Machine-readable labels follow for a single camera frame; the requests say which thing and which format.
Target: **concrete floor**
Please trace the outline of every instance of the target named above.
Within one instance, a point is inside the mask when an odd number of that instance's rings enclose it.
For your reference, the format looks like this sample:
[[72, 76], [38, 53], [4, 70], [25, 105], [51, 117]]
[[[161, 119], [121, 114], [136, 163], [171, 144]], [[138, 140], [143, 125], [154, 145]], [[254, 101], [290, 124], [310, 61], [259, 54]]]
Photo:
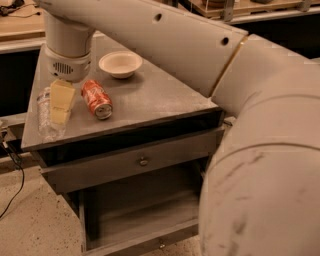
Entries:
[[[25, 184], [0, 219], [1, 256], [81, 255], [81, 226], [62, 196], [57, 196], [29, 154], [24, 155]], [[0, 212], [21, 185], [21, 171], [9, 158], [0, 159]], [[144, 256], [197, 256], [199, 238], [193, 237]]]

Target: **drawer knob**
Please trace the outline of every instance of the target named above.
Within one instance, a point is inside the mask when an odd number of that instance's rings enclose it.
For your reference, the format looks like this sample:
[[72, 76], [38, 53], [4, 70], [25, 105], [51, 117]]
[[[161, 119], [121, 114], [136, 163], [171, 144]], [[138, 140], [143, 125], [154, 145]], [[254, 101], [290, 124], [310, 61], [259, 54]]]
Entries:
[[147, 159], [145, 159], [144, 157], [140, 158], [140, 165], [141, 166], [146, 166], [149, 163], [149, 161]]

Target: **soda can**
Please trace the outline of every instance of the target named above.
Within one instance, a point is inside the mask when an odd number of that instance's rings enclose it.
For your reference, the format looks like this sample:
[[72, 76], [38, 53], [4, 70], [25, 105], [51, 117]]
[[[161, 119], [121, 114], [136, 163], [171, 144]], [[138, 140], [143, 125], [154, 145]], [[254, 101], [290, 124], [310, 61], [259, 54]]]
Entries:
[[102, 86], [96, 80], [86, 81], [81, 89], [81, 95], [94, 116], [106, 119], [112, 114], [112, 101]]

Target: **ceramic bowl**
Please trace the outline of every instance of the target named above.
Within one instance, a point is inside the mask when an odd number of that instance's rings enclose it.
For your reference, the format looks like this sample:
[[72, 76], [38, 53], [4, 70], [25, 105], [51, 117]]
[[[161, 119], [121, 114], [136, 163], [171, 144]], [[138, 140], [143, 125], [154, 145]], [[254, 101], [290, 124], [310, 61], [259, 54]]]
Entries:
[[134, 74], [142, 65], [142, 58], [131, 51], [112, 52], [103, 56], [99, 67], [118, 79], [125, 79]]

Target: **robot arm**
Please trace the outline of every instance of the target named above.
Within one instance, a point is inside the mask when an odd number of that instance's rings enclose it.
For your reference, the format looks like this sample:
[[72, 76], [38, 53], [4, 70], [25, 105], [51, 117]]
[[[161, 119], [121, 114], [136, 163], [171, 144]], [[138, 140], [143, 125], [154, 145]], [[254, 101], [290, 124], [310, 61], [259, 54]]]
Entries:
[[320, 69], [242, 30], [147, 0], [37, 0], [52, 74], [84, 78], [97, 29], [237, 117], [200, 203], [203, 255], [319, 255]]
[[[70, 81], [79, 81], [87, 74], [90, 38], [97, 29], [210, 97], [226, 63], [247, 35], [243, 30], [154, 1], [55, 0], [38, 4], [49, 12], [46, 18], [49, 69]], [[72, 65], [71, 61], [77, 59], [83, 61], [82, 66]], [[62, 61], [74, 72], [54, 68], [54, 63]]]

